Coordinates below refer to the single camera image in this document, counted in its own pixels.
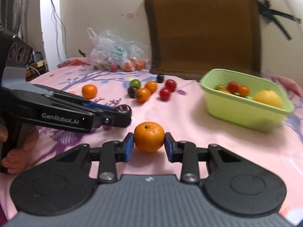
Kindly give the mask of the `person left hand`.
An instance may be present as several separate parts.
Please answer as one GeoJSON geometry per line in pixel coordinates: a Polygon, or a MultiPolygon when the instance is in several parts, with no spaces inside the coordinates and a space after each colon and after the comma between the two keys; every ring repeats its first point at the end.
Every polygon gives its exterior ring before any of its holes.
{"type": "Polygon", "coordinates": [[[25,143],[21,147],[11,150],[2,160],[1,165],[7,169],[8,174],[17,174],[26,168],[38,138],[39,132],[35,128],[27,136],[25,143]]]}

